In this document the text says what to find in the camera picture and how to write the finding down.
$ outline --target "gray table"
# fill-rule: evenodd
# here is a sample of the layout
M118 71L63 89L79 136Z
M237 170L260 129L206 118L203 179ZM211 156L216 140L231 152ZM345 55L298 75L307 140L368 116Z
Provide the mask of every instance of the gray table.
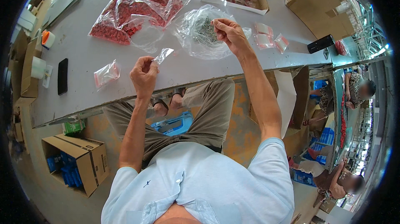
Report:
M54 28L50 28L50 31L56 35L56 41L49 51L44 50L42 58L48 65L54 67L53 76L48 89L39 86L39 96L31 106L33 127L54 123L57 120L113 101L135 97L136 92L129 79L129 71L138 57L148 55L148 53L133 46L122 46L88 36L93 23L109 1L82 0L68 12L63 20L57 22ZM306 45L315 41L316 38L303 22L285 6L284 0L267 1L270 11L264 16L229 7L229 11L243 27L254 29L254 22L262 22L271 26L275 35L281 33L289 40L290 45L282 55L277 49L260 51L254 39L249 39L263 69L331 63L331 59L325 59L322 51L312 55L307 53ZM180 11L178 16L204 4L200 0L192 0ZM239 62L233 55L221 60L210 61L189 56L182 50L177 39L169 33L168 28L157 46L159 50L163 47L178 50L178 55L169 56L161 64L156 90L243 73ZM64 58L69 59L68 92L58 96L58 63ZM112 86L97 92L93 72L111 63L114 59L117 59L122 66L121 77Z

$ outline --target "red plastic caps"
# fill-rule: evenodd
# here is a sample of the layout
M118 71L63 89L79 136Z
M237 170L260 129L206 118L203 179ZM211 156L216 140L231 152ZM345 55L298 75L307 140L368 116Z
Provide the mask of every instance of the red plastic caps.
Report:
M123 45L141 30L143 16L163 29L190 0L111 0L97 18L89 35Z

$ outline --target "black smartphone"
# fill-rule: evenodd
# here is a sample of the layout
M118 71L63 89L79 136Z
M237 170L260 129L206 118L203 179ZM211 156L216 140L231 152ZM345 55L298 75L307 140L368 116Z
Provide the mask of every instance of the black smartphone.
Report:
M59 96L68 91L68 58L65 58L58 64L57 83Z

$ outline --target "man's left hand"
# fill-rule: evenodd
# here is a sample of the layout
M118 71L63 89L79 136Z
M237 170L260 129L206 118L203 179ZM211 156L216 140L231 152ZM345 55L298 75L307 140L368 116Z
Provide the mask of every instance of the man's left hand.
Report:
M158 64L152 61L154 57L140 57L129 74L136 90L137 99L150 100L156 86Z
M356 107L354 106L353 103L346 101L346 107L351 108L351 109L355 109Z

